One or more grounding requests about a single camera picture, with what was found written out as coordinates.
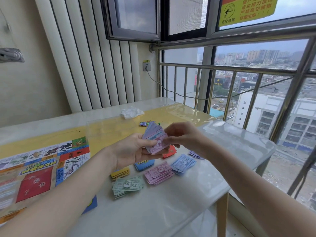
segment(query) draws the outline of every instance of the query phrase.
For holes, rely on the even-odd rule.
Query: table leg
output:
[[[226,237],[228,192],[216,202],[217,237]]]

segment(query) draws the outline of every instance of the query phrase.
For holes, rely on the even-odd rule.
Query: person's left hand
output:
[[[155,155],[148,153],[146,148],[149,146],[154,146],[156,140],[146,140],[142,139],[142,134],[134,133],[130,136],[106,147],[113,156],[116,158],[116,167],[115,170],[122,169],[125,166],[150,159],[159,159],[162,158],[162,154],[168,153],[169,147],[163,149]]]

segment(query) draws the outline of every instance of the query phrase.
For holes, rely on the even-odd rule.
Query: crumpled tissue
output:
[[[124,115],[125,119],[134,118],[136,116],[143,115],[143,114],[144,114],[144,111],[132,106],[128,109],[122,110],[122,115]]]

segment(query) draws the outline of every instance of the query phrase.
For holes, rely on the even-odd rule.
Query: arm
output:
[[[193,124],[174,123],[165,132],[169,136],[166,143],[183,145],[208,159],[269,236],[316,236],[313,212],[206,138]]]
[[[100,150],[64,182],[1,227],[0,236],[64,236],[110,173],[142,160],[162,157],[148,155],[142,147],[153,146],[157,141],[141,137],[142,134],[132,134]]]

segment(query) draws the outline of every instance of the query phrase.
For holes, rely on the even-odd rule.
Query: yellow card stack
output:
[[[124,176],[129,175],[129,174],[130,174],[130,169],[127,166],[127,167],[124,167],[123,169],[120,169],[116,172],[113,172],[111,174],[111,178],[112,178],[112,180],[116,180],[117,178],[124,177]]]

